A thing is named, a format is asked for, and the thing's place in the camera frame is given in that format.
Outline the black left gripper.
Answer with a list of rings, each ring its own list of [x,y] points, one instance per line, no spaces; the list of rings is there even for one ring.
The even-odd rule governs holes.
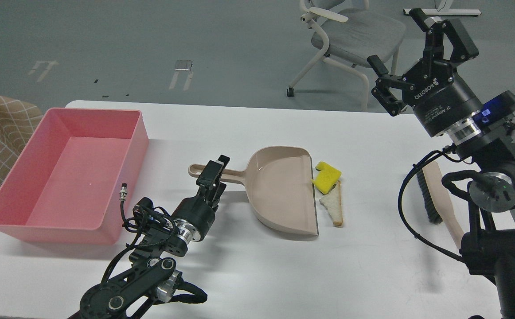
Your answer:
[[[230,157],[223,154],[209,161],[195,182],[199,186],[197,196],[184,198],[171,215],[179,228],[178,238],[184,242],[202,241],[213,225],[226,188],[221,177],[229,161]]]

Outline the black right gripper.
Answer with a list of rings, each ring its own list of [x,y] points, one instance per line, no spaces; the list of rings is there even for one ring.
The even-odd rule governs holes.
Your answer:
[[[377,55],[369,56],[367,62],[378,76],[371,94],[392,117],[410,105],[426,133],[435,137],[482,109],[483,104],[456,70],[478,57],[479,50],[459,19],[428,17],[421,8],[410,9],[408,15],[425,33],[422,58],[403,74],[404,80],[389,74]],[[448,60],[444,58],[444,37],[452,45]],[[402,100],[391,88],[403,91]]]

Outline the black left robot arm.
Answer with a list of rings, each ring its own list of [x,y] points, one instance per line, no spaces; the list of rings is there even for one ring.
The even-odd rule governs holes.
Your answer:
[[[195,182],[195,196],[183,199],[172,214],[144,197],[126,218],[127,185],[122,184],[122,226],[135,238],[110,261],[100,283],[83,295],[72,318],[126,319],[128,308],[140,298],[145,300],[132,319],[163,303],[205,303],[207,293],[183,279],[175,257],[185,256],[189,243],[202,241],[213,225],[226,188],[221,176],[229,161],[224,155],[209,161]]]

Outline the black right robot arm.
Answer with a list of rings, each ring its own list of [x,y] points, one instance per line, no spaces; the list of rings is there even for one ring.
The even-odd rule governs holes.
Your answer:
[[[419,8],[409,15],[425,33],[422,58],[399,76],[389,74],[378,56],[368,57],[378,76],[373,96],[393,116],[410,106],[430,136],[449,135],[453,144],[414,165],[398,200],[407,183],[440,156],[456,154],[460,161],[471,158],[479,166],[479,172],[462,170],[442,177],[451,194],[468,202],[469,231],[462,237],[459,255],[437,250],[463,262],[470,274],[491,281],[501,317],[515,319],[515,95],[505,91],[480,102],[456,70],[479,53],[464,25],[458,19],[428,17]]]

